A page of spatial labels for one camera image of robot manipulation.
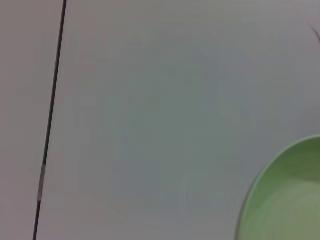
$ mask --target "light green plate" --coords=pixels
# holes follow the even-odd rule
[[[236,240],[320,240],[320,135],[264,167],[243,204]]]

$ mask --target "green bowl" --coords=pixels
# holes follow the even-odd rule
[[[269,162],[242,206],[236,240],[320,239],[320,135]]]

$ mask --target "white surface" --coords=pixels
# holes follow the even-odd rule
[[[33,237],[61,9],[0,1],[0,239]]]
[[[318,1],[69,0],[38,240],[230,240],[320,132]]]

